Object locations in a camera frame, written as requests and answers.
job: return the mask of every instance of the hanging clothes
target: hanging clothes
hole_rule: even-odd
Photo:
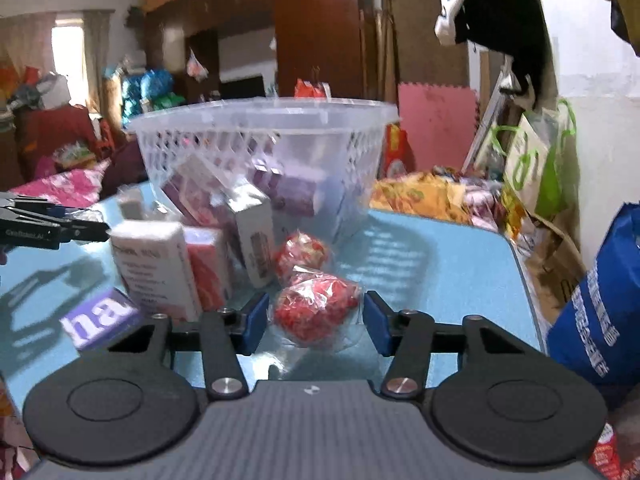
[[[513,57],[513,81],[501,91],[524,107],[555,98],[556,85],[544,81],[552,55],[540,0],[442,0],[435,30],[441,44],[473,41]]]

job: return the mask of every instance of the red package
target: red package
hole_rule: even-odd
[[[360,287],[331,274],[303,269],[285,288],[273,321],[299,346],[327,346],[360,304]]]
[[[224,233],[185,227],[184,240],[203,311],[220,309],[231,297],[231,264]]]
[[[317,85],[313,85],[309,81],[302,81],[302,79],[298,79],[296,90],[293,92],[293,97],[330,99],[331,89],[327,83],[318,83]]]
[[[287,238],[276,253],[276,274],[280,283],[289,285],[293,269],[296,266],[310,269],[322,269],[331,256],[329,247],[305,233],[296,231]]]
[[[397,124],[386,127],[385,154],[380,178],[396,178],[411,173],[415,161],[407,139],[407,133]]]
[[[618,444],[616,442],[616,433],[610,424],[605,424],[602,435],[598,440],[598,445],[593,451],[589,462],[609,480],[620,480],[622,468],[620,467],[620,457],[618,456]]]

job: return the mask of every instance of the plastic mesh basket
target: plastic mesh basket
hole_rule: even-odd
[[[249,176],[260,166],[313,181],[321,197],[316,215],[275,214],[277,234],[300,228],[335,240],[364,215],[386,125],[397,120],[396,107],[379,102],[252,99],[154,112],[128,130],[137,134],[156,186],[193,152],[235,174]]]

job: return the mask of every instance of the blue bag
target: blue bag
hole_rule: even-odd
[[[140,101],[142,99],[140,92],[141,82],[141,75],[127,77],[122,83],[122,99],[124,101]]]
[[[150,70],[142,76],[140,93],[143,99],[153,101],[174,89],[174,78],[167,70]]]
[[[640,205],[625,204],[547,335],[549,355],[615,409],[640,383]]]

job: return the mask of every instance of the blue table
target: blue table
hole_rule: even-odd
[[[146,200],[151,187],[142,186]],[[98,205],[106,221],[122,221],[114,199]],[[370,212],[366,225],[337,255],[341,276],[376,290],[395,310],[412,308],[436,321],[459,323],[480,314],[540,348],[540,334],[516,258],[507,240],[473,227]],[[18,248],[0,269],[0,374],[22,409],[28,391],[78,354],[58,319],[105,288],[121,286],[108,243],[59,251]],[[252,291],[239,290],[239,306]],[[283,348],[267,332],[255,355],[239,357],[248,384],[257,380],[368,379],[376,386],[390,363],[364,333],[359,343],[329,354]],[[428,386],[456,370],[456,356],[436,354]],[[203,386],[199,355],[179,354],[175,369],[194,386]]]

